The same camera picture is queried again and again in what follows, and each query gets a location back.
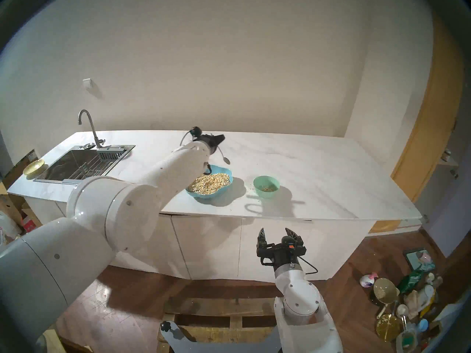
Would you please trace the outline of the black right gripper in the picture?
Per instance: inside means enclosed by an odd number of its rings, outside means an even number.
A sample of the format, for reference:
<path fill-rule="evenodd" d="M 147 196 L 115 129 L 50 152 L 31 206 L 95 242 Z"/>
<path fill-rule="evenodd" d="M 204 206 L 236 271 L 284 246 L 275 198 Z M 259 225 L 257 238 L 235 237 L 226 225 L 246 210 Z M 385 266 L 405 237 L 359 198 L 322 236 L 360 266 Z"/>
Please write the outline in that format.
<path fill-rule="evenodd" d="M 285 228 L 289 237 L 283 237 L 279 244 L 268 244 L 264 228 L 260 229 L 257 237 L 257 257 L 262 265 L 273 267 L 276 271 L 283 265 L 299 264 L 298 257 L 306 254 L 302 238 L 289 228 Z"/>

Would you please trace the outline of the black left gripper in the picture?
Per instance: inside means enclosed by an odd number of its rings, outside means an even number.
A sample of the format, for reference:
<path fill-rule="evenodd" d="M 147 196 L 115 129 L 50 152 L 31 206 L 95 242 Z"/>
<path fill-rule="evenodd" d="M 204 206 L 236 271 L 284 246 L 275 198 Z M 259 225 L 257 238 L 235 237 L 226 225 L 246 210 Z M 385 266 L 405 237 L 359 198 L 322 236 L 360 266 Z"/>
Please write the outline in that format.
<path fill-rule="evenodd" d="M 201 141 L 208 146 L 210 154 L 214 154 L 220 144 L 220 135 L 202 134 Z"/>

